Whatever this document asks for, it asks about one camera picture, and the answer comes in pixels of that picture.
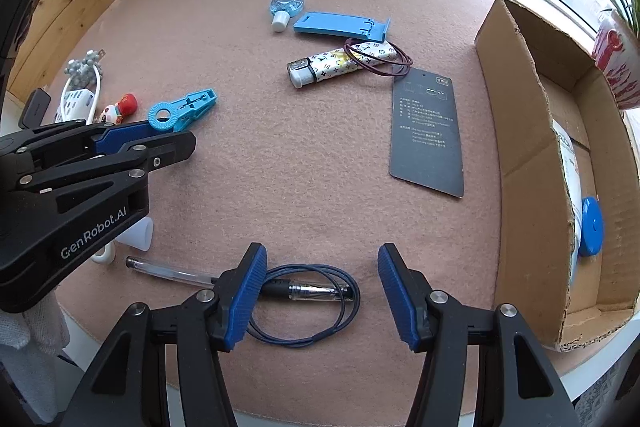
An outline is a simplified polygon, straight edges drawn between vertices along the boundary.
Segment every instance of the pink felt mat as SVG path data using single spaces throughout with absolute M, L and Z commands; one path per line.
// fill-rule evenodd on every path
M 150 176 L 156 227 L 146 258 L 212 273 L 234 267 L 251 241 L 269 266 L 325 263 L 360 284 L 355 322 L 308 349 L 246 336 L 222 354 L 233 406 L 295 423 L 404 425 L 422 367 L 399 339 L 376 269 L 392 241 L 406 263 L 462 303 L 490 308 L 500 231 L 494 124 L 474 37 L 493 0 L 306 0 L 307 10 L 391 17 L 388 38 L 419 68 L 453 80 L 465 176 L 458 200 L 388 174 L 391 81 L 350 73 L 296 90 L 286 64 L 340 39 L 271 31 L 270 0 L 117 0 L 73 57 L 104 48 L 100 104 L 126 92 L 137 117 L 161 100 L 212 87 L 219 101 L 193 126 L 196 152 Z M 50 92 L 59 96 L 59 75 Z M 55 104 L 51 104 L 52 116 Z M 60 285 L 63 307 L 103 340 L 127 305 L 174 305 L 193 287 L 129 271 L 118 247 L 111 266 L 84 263 Z M 308 335 L 336 305 L 259 304 L 265 330 Z M 469 362 L 476 377 L 477 359 Z M 169 379 L 176 382 L 175 361 Z M 463 412 L 475 402 L 470 383 Z

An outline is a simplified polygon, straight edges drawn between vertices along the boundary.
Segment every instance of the red figurine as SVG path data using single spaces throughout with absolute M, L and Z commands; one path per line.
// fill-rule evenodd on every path
M 130 92 L 124 95 L 116 105 L 108 105 L 100 114 L 100 122 L 121 124 L 125 116 L 130 116 L 138 110 L 138 100 Z

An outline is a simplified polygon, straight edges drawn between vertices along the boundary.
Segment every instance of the blue tape measure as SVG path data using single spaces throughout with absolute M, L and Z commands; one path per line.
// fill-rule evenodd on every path
M 604 242 L 604 222 L 598 200 L 589 196 L 582 200 L 582 237 L 578 255 L 596 255 Z

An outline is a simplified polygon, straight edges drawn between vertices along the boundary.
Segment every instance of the white lighter cap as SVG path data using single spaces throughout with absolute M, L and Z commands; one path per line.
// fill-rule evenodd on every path
M 291 84 L 296 89 L 300 89 L 302 86 L 306 86 L 306 84 L 312 84 L 314 82 L 314 74 L 311 73 L 309 68 L 301 68 L 299 70 L 289 70 L 289 78 L 291 79 Z
M 113 241 L 108 242 L 104 247 L 91 256 L 91 260 L 98 264 L 111 264 L 116 258 L 116 245 Z
M 151 236 L 154 233 L 154 220 L 146 216 L 122 232 L 116 241 L 138 250 L 147 251 L 151 247 Z
M 289 14 L 284 10 L 280 10 L 279 12 L 274 13 L 273 21 L 271 22 L 271 27 L 275 32 L 283 32 L 284 28 L 289 24 Z

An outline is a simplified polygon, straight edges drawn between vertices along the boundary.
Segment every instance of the white power strip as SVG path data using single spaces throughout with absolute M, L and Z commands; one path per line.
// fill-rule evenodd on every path
M 92 103 L 94 102 L 94 93 L 88 89 L 76 89 L 65 93 L 65 114 L 66 121 L 69 120 L 87 120 L 91 113 Z M 56 123 L 62 122 L 60 115 L 60 107 L 56 111 L 54 120 Z

